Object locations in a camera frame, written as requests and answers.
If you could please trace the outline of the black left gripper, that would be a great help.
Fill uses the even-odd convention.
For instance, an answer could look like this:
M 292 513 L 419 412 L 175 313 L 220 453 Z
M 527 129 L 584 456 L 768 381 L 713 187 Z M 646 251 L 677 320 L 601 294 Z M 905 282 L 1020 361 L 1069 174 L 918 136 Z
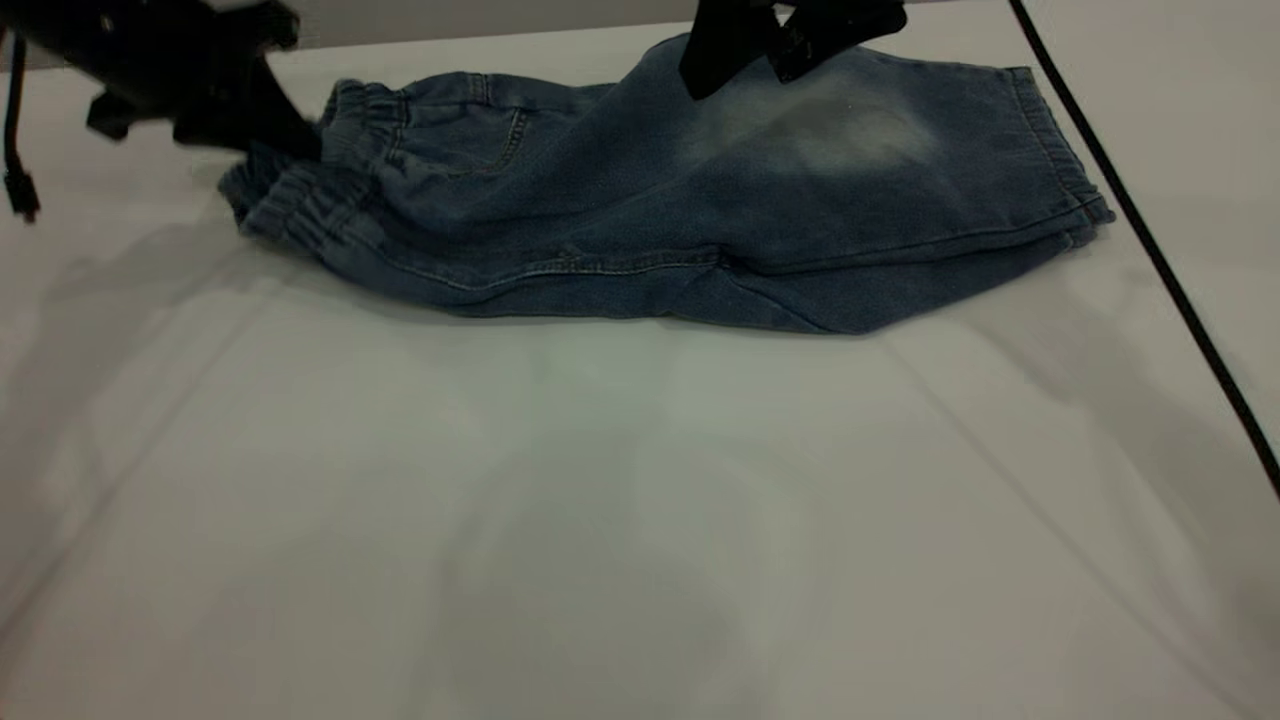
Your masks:
M 132 102 L 175 102 L 214 83 L 219 68 L 251 61 L 237 97 L 197 99 L 175 114 L 175 142 L 248 151 L 274 149 L 316 161 L 323 141 L 276 81 L 274 49 L 300 41 L 300 15 L 283 1 L 69 1 L 60 53 L 105 90 Z

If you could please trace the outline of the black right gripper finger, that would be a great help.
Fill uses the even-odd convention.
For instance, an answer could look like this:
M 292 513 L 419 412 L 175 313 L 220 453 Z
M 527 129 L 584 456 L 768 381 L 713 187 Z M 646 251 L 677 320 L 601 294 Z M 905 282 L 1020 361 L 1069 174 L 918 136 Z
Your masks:
M 772 1 L 700 1 L 680 76 L 695 101 L 719 91 L 771 50 L 780 29 Z
M 908 24 L 904 1 L 787 1 L 790 17 L 771 42 L 780 82 L 800 79 L 831 58 Z

